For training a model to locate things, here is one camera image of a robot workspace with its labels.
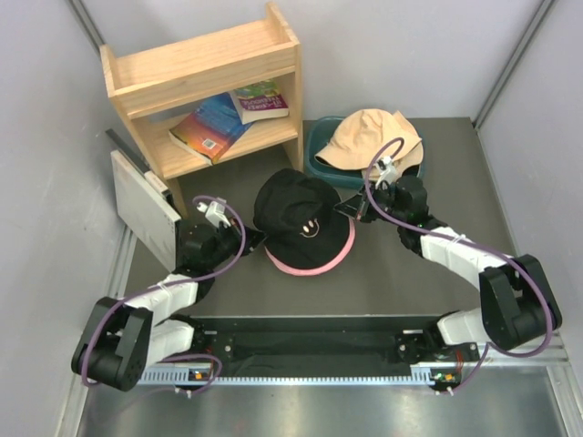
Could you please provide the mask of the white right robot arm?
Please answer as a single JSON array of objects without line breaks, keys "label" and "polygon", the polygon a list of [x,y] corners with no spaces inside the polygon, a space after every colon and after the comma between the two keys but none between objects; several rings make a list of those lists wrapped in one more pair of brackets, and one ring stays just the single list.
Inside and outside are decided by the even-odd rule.
[{"label": "white right robot arm", "polygon": [[335,210],[362,223],[382,219],[395,224],[405,248],[477,289],[478,308],[442,316],[425,337],[432,358],[446,360],[459,344],[471,342],[490,343],[515,356],[517,347],[541,339],[532,351],[538,354],[560,327],[562,316],[540,261],[531,255],[512,258],[455,232],[430,213],[420,178],[365,184]]}]

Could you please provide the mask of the black hat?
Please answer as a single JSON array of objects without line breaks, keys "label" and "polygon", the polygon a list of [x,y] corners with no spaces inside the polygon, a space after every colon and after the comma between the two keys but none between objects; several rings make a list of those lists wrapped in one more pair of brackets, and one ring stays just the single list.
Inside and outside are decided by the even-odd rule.
[{"label": "black hat", "polygon": [[339,254],[349,236],[352,220],[333,209],[339,202],[327,182],[284,168],[261,187],[253,224],[278,260],[296,269],[319,268]]}]

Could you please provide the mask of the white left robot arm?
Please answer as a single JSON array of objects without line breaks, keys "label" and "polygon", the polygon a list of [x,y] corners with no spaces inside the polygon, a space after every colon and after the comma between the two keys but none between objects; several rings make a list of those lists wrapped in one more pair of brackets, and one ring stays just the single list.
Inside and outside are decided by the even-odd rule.
[{"label": "white left robot arm", "polygon": [[202,326],[179,310],[200,302],[228,266],[264,239],[234,218],[180,231],[177,267],[164,280],[134,297],[96,302],[73,352],[72,372],[88,385],[129,391],[148,367],[174,355],[200,359],[207,348]]}]

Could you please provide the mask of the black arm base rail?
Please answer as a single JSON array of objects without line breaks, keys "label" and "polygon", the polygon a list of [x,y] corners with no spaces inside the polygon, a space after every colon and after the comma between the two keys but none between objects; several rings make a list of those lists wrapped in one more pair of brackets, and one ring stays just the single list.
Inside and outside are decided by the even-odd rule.
[{"label": "black arm base rail", "polygon": [[193,318],[188,351],[210,353],[222,376],[409,376],[421,362],[458,371],[478,360],[475,344],[447,346],[435,316],[277,316]]}]

